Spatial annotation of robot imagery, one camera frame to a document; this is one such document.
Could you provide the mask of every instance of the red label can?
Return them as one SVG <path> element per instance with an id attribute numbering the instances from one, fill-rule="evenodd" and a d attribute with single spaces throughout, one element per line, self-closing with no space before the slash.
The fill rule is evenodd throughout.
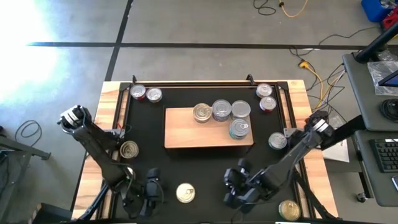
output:
<path id="1" fill-rule="evenodd" d="M 276 107 L 276 100 L 271 96 L 261 98 L 260 108 L 266 113 L 270 113 Z"/>

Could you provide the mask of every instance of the yellow cable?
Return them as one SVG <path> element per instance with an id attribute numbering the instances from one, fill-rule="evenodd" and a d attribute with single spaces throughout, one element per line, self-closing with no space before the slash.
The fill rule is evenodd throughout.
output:
<path id="1" fill-rule="evenodd" d="M 340 76 L 338 76 L 337 78 L 335 78 L 331 85 L 329 86 L 329 88 L 326 90 L 326 93 L 323 95 L 323 97 L 321 97 L 321 100 L 318 102 L 317 106 L 315 107 L 315 109 L 319 108 L 324 100 L 324 98 L 326 97 L 326 95 L 328 94 L 328 92 L 331 90 L 332 86 L 337 82 L 337 80 L 339 79 Z"/>
<path id="2" fill-rule="evenodd" d="M 308 71 L 310 71 L 310 72 L 312 72 L 316 77 L 317 77 L 317 79 L 318 79 L 318 81 L 321 83 L 321 91 L 320 91 L 320 100 L 319 100 L 319 102 L 318 102 L 318 105 L 322 102 L 322 100 L 323 100 L 323 82 L 322 82 L 322 79 L 321 79 L 321 77 L 314 71 L 314 70 L 312 70 L 311 68 L 309 68 L 309 67 L 305 67 L 306 69 L 308 69 Z"/>
<path id="3" fill-rule="evenodd" d="M 300 15 L 300 13 L 305 9 L 305 6 L 307 5 L 307 3 L 308 3 L 308 0 L 305 0 L 305 3 L 304 3 L 304 5 L 303 5 L 303 8 L 301 8 L 301 10 L 300 10 L 296 15 L 294 15 L 294 16 L 291 16 L 291 15 L 287 14 L 287 12 L 286 12 L 286 10 L 285 10 L 285 7 L 284 7 L 283 5 L 281 5 L 281 8 L 282 8 L 284 14 L 285 14 L 287 17 L 289 17 L 289 18 L 294 18 L 294 17 Z"/>

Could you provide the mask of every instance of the can lid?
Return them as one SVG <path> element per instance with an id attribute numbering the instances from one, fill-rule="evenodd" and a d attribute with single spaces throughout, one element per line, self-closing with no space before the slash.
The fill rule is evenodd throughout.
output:
<path id="1" fill-rule="evenodd" d="M 149 100 L 158 100 L 162 97 L 162 90 L 160 88 L 150 88 L 147 91 L 147 98 Z"/>
<path id="2" fill-rule="evenodd" d="M 211 108 L 206 103 L 199 103 L 193 108 L 193 116 L 200 121 L 206 121 L 211 116 Z"/>
<path id="3" fill-rule="evenodd" d="M 137 157 L 138 155 L 138 145 L 134 141 L 125 141 L 120 146 L 120 156 L 125 159 L 131 159 L 133 157 Z"/>
<path id="4" fill-rule="evenodd" d="M 284 200 L 279 204 L 279 214 L 287 221 L 296 221 L 300 218 L 300 208 L 292 200 Z"/>
<path id="5" fill-rule="evenodd" d="M 183 183 L 175 191 L 177 199 L 182 203 L 189 203 L 195 198 L 195 188 L 191 184 Z"/>
<path id="6" fill-rule="evenodd" d="M 142 97 L 145 94 L 145 86 L 140 84 L 133 85 L 130 90 L 130 93 L 134 97 Z"/>
<path id="7" fill-rule="evenodd" d="M 261 98 L 260 105 L 264 110 L 272 110 L 276 107 L 276 100 L 271 96 Z"/>
<path id="8" fill-rule="evenodd" d="M 245 118 L 250 114 L 250 105 L 246 101 L 237 100 L 232 104 L 232 114 L 238 118 Z"/>
<path id="9" fill-rule="evenodd" d="M 261 83 L 257 86 L 257 92 L 261 96 L 269 96 L 272 93 L 272 87 L 266 83 Z"/>
<path id="10" fill-rule="evenodd" d="M 245 119 L 234 119 L 229 125 L 229 130 L 236 136 L 246 136 L 249 134 L 250 125 Z"/>
<path id="11" fill-rule="evenodd" d="M 287 145 L 287 139 L 282 133 L 272 133 L 268 142 L 276 149 L 283 149 Z"/>
<path id="12" fill-rule="evenodd" d="M 231 113 L 231 104 L 226 100 L 216 100 L 211 106 L 213 113 L 220 117 L 228 116 Z"/>

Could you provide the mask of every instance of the table leg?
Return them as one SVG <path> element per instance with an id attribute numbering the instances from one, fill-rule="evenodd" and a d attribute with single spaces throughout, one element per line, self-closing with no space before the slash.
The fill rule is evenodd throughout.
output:
<path id="1" fill-rule="evenodd" d="M 8 149 L 13 149 L 15 151 L 24 151 L 32 154 L 33 156 L 40 156 L 43 160 L 50 158 L 51 153 L 47 153 L 36 149 L 32 146 L 27 146 L 25 144 L 13 141 L 11 139 L 0 136 L 0 146 L 6 147 Z"/>

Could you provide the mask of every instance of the gray desk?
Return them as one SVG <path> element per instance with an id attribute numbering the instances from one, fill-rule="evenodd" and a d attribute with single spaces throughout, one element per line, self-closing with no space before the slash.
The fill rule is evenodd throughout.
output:
<path id="1" fill-rule="evenodd" d="M 344 55 L 343 62 L 366 129 L 369 131 L 398 131 L 398 123 L 389 121 L 379 111 L 379 106 L 384 100 L 397 97 L 375 95 L 368 65 L 355 61 L 354 55 Z"/>
<path id="2" fill-rule="evenodd" d="M 369 140 L 371 139 L 385 139 L 391 137 L 398 138 L 398 133 L 376 133 L 370 131 L 355 132 L 355 141 L 358 145 L 359 151 L 361 152 L 363 163 L 366 173 L 368 174 L 376 202 L 380 206 L 398 207 L 398 191 L 394 187 L 391 180 L 391 177 L 398 175 L 398 173 L 380 172 L 376 158 L 374 157 L 369 144 Z"/>

